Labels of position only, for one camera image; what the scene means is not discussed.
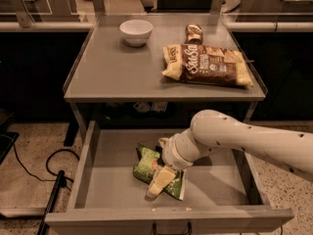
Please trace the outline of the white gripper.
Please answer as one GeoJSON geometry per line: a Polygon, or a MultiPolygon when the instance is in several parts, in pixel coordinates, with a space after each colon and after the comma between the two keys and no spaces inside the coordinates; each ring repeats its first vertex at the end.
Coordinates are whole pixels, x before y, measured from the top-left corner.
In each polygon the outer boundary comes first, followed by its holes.
{"type": "Polygon", "coordinates": [[[177,134],[169,138],[161,137],[158,139],[158,144],[162,148],[161,157],[166,165],[160,165],[156,169],[153,180],[147,191],[147,196],[149,198],[156,198],[161,193],[161,191],[175,178],[176,170],[184,170],[193,165],[179,154],[176,148],[177,139],[177,134]]]}

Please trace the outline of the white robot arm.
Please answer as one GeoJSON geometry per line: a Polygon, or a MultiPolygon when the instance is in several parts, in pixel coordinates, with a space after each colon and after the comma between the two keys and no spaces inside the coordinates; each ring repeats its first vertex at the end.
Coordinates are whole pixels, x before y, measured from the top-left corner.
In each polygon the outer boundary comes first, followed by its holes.
{"type": "Polygon", "coordinates": [[[163,165],[154,173],[147,196],[156,198],[176,173],[223,149],[248,153],[313,181],[313,134],[250,125],[214,110],[196,113],[186,130],[161,138],[163,165]]]}

